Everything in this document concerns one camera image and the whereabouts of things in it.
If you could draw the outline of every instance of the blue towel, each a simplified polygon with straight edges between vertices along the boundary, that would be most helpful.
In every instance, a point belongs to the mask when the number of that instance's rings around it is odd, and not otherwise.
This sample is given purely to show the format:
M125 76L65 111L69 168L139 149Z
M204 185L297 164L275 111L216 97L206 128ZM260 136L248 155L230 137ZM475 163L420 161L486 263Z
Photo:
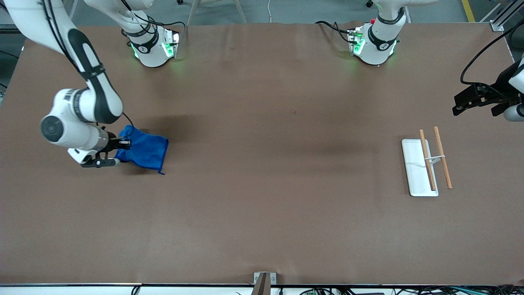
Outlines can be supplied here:
M161 171L169 141L163 136L143 133L136 128L131 136L128 136L133 128L131 125L127 125L120 132L120 137L131 140L131 148L129 150L118 150L115 158L124 163L133 162L141 168L158 170L158 173L164 175Z

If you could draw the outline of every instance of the white plate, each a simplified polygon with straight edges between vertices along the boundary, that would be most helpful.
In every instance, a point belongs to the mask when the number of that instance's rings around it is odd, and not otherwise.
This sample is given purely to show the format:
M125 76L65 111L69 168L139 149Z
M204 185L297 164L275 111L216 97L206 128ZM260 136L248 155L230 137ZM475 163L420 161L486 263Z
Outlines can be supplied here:
M425 143L431 157L428 140ZM413 197L437 197L439 189L436 188L436 191L431 190L420 139L403 139L402 152L404 153L404 163L406 165L406 173L408 174L409 194ZM433 165L431 166L431 171L433 171L433 180L436 186Z

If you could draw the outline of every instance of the table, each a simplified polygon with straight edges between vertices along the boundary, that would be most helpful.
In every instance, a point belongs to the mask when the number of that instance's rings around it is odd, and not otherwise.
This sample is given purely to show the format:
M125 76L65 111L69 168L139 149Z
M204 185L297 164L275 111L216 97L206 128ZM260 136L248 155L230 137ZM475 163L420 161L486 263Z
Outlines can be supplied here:
M462 69L497 36L488 24L406 25L380 67L318 25L190 27L154 69L119 28L82 30L135 125L169 138L166 175L83 169L46 143L52 97L84 83L27 42L0 107L0 282L524 278L523 125L451 111ZM491 83L511 63L499 42L466 78ZM440 196L411 197L400 142L435 125L454 189L436 166Z

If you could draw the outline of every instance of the wire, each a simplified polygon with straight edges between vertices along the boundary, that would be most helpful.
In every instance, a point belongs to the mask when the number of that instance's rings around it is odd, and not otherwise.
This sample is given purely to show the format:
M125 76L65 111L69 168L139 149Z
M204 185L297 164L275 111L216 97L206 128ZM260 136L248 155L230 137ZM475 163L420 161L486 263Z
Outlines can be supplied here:
M313 288L313 289L309 289L309 290L306 290L302 293L300 293L300 295L305 295L307 294L308 292L315 292L317 293L317 295L325 295L325 293L329 293L330 295L335 295L332 291L328 290L328 289L324 289L324 288Z
M505 99L511 99L510 97L507 97L505 94L501 93L500 91L498 91L497 89L493 88L492 86L486 84L486 83L482 83L482 82L469 82L469 81L465 81L464 80L464 75L466 75L466 72L467 70L471 67L471 65L477 60L477 58L479 58L479 56L484 53L489 47L491 47L491 45L495 44L497 41L499 41L500 39L504 38L505 36L507 35L510 35L512 34L517 28L519 28L520 26L522 26L524 24L524 19L519 21L513 28L505 31L502 35L498 36L497 38L495 38L493 41L491 41L488 45L486 45L484 48L482 48L476 55L475 57L473 57L473 59L467 64L467 66L464 68L464 70L462 71L461 75L460 75L460 82L462 84L466 84L466 85L477 85L477 86L480 86L480 87L485 87L495 93L497 93L498 95L500 95L501 97L505 98Z
M355 41L350 41L350 40L344 38L344 35L342 35L342 32L341 32L341 30L339 29L339 25L338 25L336 22L334 22L333 24L335 25L336 30L339 31L339 35L340 35L340 37L341 37L344 41L346 41L346 42L348 42L348 43L351 43L351 44L357 44L357 42L355 42Z
M14 57L14 58L18 58L18 56L14 55L14 54L10 54L10 53L8 53L8 52L5 52L5 51L3 51L3 50L0 50L0 52L3 53L3 54L10 55L10 56L12 56L12 57Z
M124 4L124 6L127 8L127 10L129 10L130 12L133 12L133 10L131 9L131 6L127 3L126 0L120 0L122 2L122 4ZM134 19L136 20L136 22L138 23L138 25L142 28L142 30L146 31L147 33L149 34L154 34L155 32L150 32L148 30L146 30L146 28L144 28L144 26L134 17Z
M140 287L142 286L141 285L134 286L133 289L131 290L131 295L137 295L140 292Z
M400 295L402 292L407 292L410 294L417 294L417 295L456 295L457 290L454 290L452 289L452 287L448 287L448 286L430 286L430 287L425 287L419 290L400 289L398 292L395 292L395 295Z
M328 22L325 22L323 20L319 20L318 22L316 22L315 24L324 24L324 25L327 25L328 27L332 28L333 30L335 31L339 31L341 33L347 33L346 30L340 30L339 28L333 26L332 24L328 23Z
M131 133L129 133L128 135L124 136L124 138L128 138L131 136L131 134L135 131L135 125L133 124L133 122L131 121L131 119L126 115L126 113L122 112L122 115L124 115L124 117L126 117L126 119L129 121L129 124L131 124Z
M271 18L271 10L269 10L269 4L271 4L271 0L267 2L267 13L269 13L269 22L272 23L273 19Z
M126 8L127 8L130 12L133 13L133 15L134 15L136 18L141 19L141 20L143 20L143 21L145 21L145 22L147 22L147 23L149 23L149 24L157 25L157 26L171 26L171 25L182 24L182 25L184 26L184 32L182 32L182 35L180 36L180 39L182 39L183 35L185 34L185 31L187 30L187 25L186 25L184 22L174 22L174 23L167 23L167 24L165 24L165 23L161 23L161 22L156 22L154 19L153 19L152 21L151 21L151 20L148 20L148 19L143 19L143 18L141 18L140 16L138 16L136 13L133 12L133 10L131 9L131 6L127 3L126 0L120 0L120 1L124 4L124 6L126 6ZM140 24L140 27L142 27L142 29L143 29L144 31L147 31L147 30L142 26L142 24Z
M330 27L331 29L337 31L337 32L339 33L340 37L341 37L344 41L346 41L346 42L348 42L348 43L350 43L350 44L357 44L357 42L355 42L355 41L351 41L351 40L348 40L348 39L346 39L346 38L344 37L344 35L342 35L342 33L347 34L347 33L348 33L347 31L350 30L350 29L348 29L348 30L341 30L341 29L339 28L339 25L338 25L336 22L334 22L333 25L331 25L331 24L328 23L328 22L325 22L325 21L323 21L323 20L319 20L319 21L316 22L315 24L324 24L324 25L327 25L327 26Z
M46 5L46 0L43 0L41 2L41 4L43 6L43 11L44 11L44 13L46 15L47 23L49 24L49 28L51 29L51 32L53 33L54 39L58 43L58 47L60 47L60 49L63 51L65 57L67 57L67 59L74 66L74 68L78 72L80 72L80 70L78 69L78 66L76 65L74 60L71 58L71 55L69 55L69 52L68 52L68 50L66 48L66 44L64 43L64 41L62 39L62 35L60 34L60 30L58 29L57 20L56 20L56 18L54 16L54 11L53 11L53 6L51 4L51 1L47 0L47 2L49 4L49 8ZM51 16L53 18L54 28L53 28L53 25L51 24L51 17L49 16L49 13L51 14Z
M524 50L524 46L517 46L515 45L515 43L513 42L513 33L515 33L515 31L517 30L518 27L516 27L515 29L512 29L511 30L511 33L509 33L508 35L508 44L513 47L514 49L518 49L518 50Z

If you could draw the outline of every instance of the floor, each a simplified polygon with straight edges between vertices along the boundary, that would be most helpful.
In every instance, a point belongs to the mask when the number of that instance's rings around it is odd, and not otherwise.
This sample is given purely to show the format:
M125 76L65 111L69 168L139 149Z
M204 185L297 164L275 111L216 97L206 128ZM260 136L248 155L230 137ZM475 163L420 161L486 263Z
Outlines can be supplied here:
M468 18L463 6L467 0L440 0L438 3L409 8L413 23L459 23ZM176 0L156 0L147 11L159 22L186 22L191 11L191 0L178 5ZM269 22L268 3L263 0L240 0L249 23ZM369 20L376 17L375 8L367 8L366 0L271 0L270 11L275 23L314 23L318 20L346 23L352 20ZM116 25L109 17L87 6L84 1L64 0L66 10L77 26ZM487 14L495 3L489 0L471 1L476 21ZM234 2L223 0L213 4L202 4L196 12L193 25L216 25L240 23L241 18ZM0 24L12 23L9 16L0 10ZM0 34L0 50L19 55L25 38L21 35ZM16 58L0 52L0 83L8 85L16 65ZM0 102L4 88L0 86Z

